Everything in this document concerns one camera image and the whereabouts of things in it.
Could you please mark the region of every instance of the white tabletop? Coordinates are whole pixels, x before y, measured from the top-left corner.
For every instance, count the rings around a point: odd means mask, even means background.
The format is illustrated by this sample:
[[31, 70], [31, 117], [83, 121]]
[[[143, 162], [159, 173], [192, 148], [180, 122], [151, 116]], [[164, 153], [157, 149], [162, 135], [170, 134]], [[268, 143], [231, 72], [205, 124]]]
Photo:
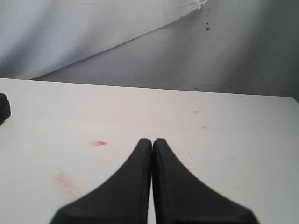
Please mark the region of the white tabletop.
[[0, 79], [0, 92], [12, 108], [0, 126], [1, 224], [48, 223], [109, 178], [143, 137], [165, 138], [192, 173], [261, 224], [299, 223], [292, 98], [11, 79]]

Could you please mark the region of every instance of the white fabric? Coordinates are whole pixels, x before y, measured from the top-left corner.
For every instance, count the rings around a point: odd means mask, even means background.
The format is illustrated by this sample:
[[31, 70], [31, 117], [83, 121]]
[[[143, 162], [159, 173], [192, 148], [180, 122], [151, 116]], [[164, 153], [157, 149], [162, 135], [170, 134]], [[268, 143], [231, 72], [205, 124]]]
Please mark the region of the white fabric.
[[167, 25], [206, 2], [2, 0], [0, 75], [35, 78]]

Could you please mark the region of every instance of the red mark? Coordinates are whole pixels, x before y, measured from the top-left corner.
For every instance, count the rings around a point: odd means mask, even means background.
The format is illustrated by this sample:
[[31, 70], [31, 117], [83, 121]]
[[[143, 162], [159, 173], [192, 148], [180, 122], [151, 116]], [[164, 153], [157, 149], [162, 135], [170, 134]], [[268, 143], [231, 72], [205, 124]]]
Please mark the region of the red mark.
[[95, 141], [93, 143], [94, 146], [104, 146], [104, 145], [107, 145], [108, 143], [107, 142], [104, 142], [104, 141]]
[[61, 168], [57, 168], [55, 182], [58, 189], [63, 193], [66, 202], [73, 201], [80, 197], [80, 190], [71, 181], [70, 177]]

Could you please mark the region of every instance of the red stain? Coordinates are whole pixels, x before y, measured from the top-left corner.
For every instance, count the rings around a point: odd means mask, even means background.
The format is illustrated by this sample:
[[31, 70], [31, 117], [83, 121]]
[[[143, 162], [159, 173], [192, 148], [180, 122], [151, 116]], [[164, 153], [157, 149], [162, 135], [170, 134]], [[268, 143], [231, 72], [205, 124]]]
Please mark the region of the red stain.
[[57, 168], [55, 182], [58, 189], [63, 193], [66, 202], [70, 202], [80, 197], [80, 189], [73, 184], [70, 177], [61, 168]]
[[104, 145], [107, 145], [108, 143], [107, 142], [104, 142], [104, 141], [95, 141], [93, 143], [94, 146], [104, 146]]

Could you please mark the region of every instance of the black rubber pad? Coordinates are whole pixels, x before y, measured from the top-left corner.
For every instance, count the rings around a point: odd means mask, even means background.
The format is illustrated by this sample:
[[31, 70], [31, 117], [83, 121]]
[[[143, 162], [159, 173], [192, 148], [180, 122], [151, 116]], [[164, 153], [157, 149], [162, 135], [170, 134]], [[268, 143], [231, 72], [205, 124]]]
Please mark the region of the black rubber pad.
[[258, 224], [251, 210], [216, 193], [178, 160], [164, 139], [153, 147], [157, 224]]
[[10, 105], [5, 94], [0, 93], [0, 124], [11, 115]]
[[151, 154], [151, 142], [140, 139], [112, 177], [88, 195], [59, 209], [51, 223], [146, 224]]

